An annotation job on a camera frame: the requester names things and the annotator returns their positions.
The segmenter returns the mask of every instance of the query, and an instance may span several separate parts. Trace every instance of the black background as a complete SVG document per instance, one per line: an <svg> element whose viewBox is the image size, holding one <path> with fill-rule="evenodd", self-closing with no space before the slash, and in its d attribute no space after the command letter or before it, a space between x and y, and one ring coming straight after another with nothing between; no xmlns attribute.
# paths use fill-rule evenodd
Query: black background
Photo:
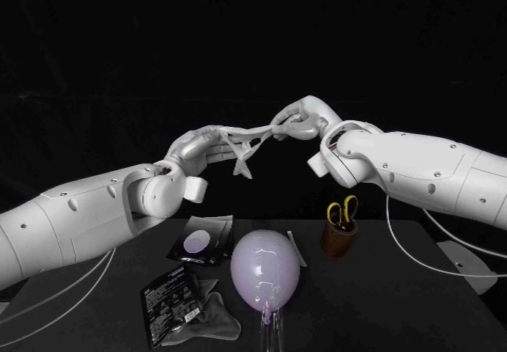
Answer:
<svg viewBox="0 0 507 352"><path fill-rule="evenodd" d="M506 44L505 1L5 1L0 211L62 183L159 161L189 130L267 125L307 95L343 120L506 155ZM268 140L248 161L254 180L232 176L232 161L211 165L205 203L185 202L176 217L323 219L355 194L359 219L384 219L382 190L319 179L317 152L317 139ZM392 203L394 218L444 240L422 211ZM503 230L435 217L507 252ZM505 285L487 295L502 300Z"/></svg>

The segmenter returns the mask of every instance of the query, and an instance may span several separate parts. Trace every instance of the gray cloth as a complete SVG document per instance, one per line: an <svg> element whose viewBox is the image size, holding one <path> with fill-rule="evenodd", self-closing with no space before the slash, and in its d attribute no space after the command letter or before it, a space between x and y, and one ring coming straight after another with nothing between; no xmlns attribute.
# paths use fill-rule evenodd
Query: gray cloth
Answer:
<svg viewBox="0 0 507 352"><path fill-rule="evenodd" d="M198 280L196 275L192 275L192 280L198 287L204 311L180 330L166 336L163 346L179 345L193 337L234 341L241 334L241 324L225 309L222 295L211 292L219 280Z"/></svg>

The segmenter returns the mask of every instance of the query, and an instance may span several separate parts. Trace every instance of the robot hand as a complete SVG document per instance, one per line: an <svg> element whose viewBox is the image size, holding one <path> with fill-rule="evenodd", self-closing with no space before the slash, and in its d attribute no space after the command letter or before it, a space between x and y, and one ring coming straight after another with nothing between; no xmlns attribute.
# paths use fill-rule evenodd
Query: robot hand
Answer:
<svg viewBox="0 0 507 352"><path fill-rule="evenodd" d="M332 127L342 119L330 106L314 96L309 95L301 100L286 106L271 121L274 137L283 141L288 136L297 139L313 139L317 134L325 137Z"/></svg>
<svg viewBox="0 0 507 352"><path fill-rule="evenodd" d="M169 148L165 160L173 161L188 176L198 176L208 164L237 158L232 147L221 140L221 127L209 125L189 131ZM240 143L237 137L232 137L231 141Z"/></svg>

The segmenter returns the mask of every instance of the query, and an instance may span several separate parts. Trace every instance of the fabric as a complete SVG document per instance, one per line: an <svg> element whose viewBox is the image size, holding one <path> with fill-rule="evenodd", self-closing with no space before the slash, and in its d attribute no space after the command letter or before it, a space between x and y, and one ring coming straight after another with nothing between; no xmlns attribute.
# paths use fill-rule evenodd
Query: fabric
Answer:
<svg viewBox="0 0 507 352"><path fill-rule="evenodd" d="M251 158L257 150L260 149L264 141L271 137L274 125L267 125L258 128L251 128L250 130L245 128L237 127L222 127L219 128L221 131L221 138L222 141L231 145L232 151L237 154L237 166L234 175L242 174L247 178L252 179L252 173L247 166L247 160ZM235 144L229 140L229 135L235 136L238 140L241 140L241 147L235 146ZM255 138L261 138L261 142L257 146L251 146L251 140Z"/></svg>
<svg viewBox="0 0 507 352"><path fill-rule="evenodd" d="M222 295L211 292L219 280L198 280L196 275L192 280L205 308L191 323L165 338L163 346L179 345L193 337L234 341L241 334L241 324L225 309Z"/></svg>

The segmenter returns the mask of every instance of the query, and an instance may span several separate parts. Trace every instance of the balloon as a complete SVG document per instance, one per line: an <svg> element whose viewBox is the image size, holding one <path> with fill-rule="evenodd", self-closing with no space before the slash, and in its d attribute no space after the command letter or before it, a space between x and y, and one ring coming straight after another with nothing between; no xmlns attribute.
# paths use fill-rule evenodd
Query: balloon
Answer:
<svg viewBox="0 0 507 352"><path fill-rule="evenodd" d="M232 281L248 305L270 323L296 291L300 260L287 237L271 230L248 233L237 244L231 261Z"/></svg>

